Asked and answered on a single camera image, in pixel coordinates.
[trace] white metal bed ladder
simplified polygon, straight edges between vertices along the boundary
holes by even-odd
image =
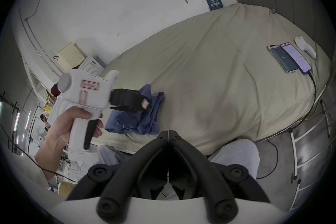
[[[331,131],[330,131],[330,127],[332,125],[329,124],[329,118],[328,118],[328,112],[331,108],[327,109],[325,104],[323,102],[321,102],[321,105],[322,105],[322,108],[324,110],[324,115],[323,117],[321,117],[321,119],[319,119],[319,121],[313,126],[311,127],[308,131],[306,131],[303,135],[299,136],[298,138],[294,138],[294,135],[293,135],[293,131],[290,131],[290,135],[291,135],[291,140],[292,140],[292,146],[293,146],[293,153],[294,153],[294,177],[293,179],[296,180],[297,179],[297,169],[299,169],[300,167],[304,166],[305,164],[309,163],[310,161],[312,161],[313,159],[315,159],[318,155],[320,155],[324,150],[326,150],[330,145],[332,145],[332,142],[334,140],[334,137],[331,138],[331,140],[329,141],[329,143],[327,144],[327,146],[325,146],[320,152],[318,152],[317,154],[315,154],[313,157],[309,158],[308,160],[306,160],[305,162],[301,163],[301,164],[298,164],[297,163],[297,156],[296,156],[296,146],[295,146],[295,143],[297,141],[299,141],[301,138],[304,138],[307,134],[309,134],[313,129],[316,128],[317,125],[319,125],[321,123],[321,121],[323,119],[326,120],[326,123],[327,123],[327,132],[328,132],[328,138],[330,138],[331,136]],[[313,183],[309,184],[308,186],[305,186],[304,188],[300,188],[300,184],[301,184],[301,179],[298,180],[297,182],[297,187],[296,187],[296,192],[295,192],[295,196],[294,196],[294,199],[293,199],[293,202],[292,202],[292,205],[291,205],[291,208],[289,209],[289,211],[292,211],[292,210],[295,210],[297,209],[298,207],[293,207],[294,204],[295,204],[295,200],[296,200],[296,197],[297,197],[297,194],[298,192],[306,189],[306,188],[309,188],[310,186],[314,185],[317,181],[319,181],[320,179],[317,179],[315,180]]]

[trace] red label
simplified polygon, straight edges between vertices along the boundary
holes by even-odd
[[[89,80],[82,80],[81,88],[99,91],[99,83]]]

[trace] screw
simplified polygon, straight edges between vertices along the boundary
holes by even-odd
[[[238,169],[238,168],[234,168],[230,171],[230,173],[234,176],[234,177],[241,177],[243,172]]]
[[[233,210],[233,206],[231,201],[221,201],[219,204],[216,205],[216,215],[220,218],[230,218],[237,212]]]
[[[102,176],[106,174],[106,170],[103,168],[98,168],[94,171],[95,176]]]
[[[119,213],[119,206],[113,200],[103,199],[99,213],[105,217],[114,217]]]

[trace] gray headboard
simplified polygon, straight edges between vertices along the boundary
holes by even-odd
[[[336,34],[320,0],[237,0],[238,3],[267,7],[290,20],[308,34],[332,61]]]

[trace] gray pants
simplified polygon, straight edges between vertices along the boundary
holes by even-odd
[[[128,160],[131,155],[120,152],[110,146],[98,147],[100,163],[114,165]],[[259,167],[259,152],[257,146],[248,139],[237,139],[213,153],[209,161],[223,165],[240,164],[247,168],[255,179]],[[178,200],[176,193],[167,196],[166,200]]]

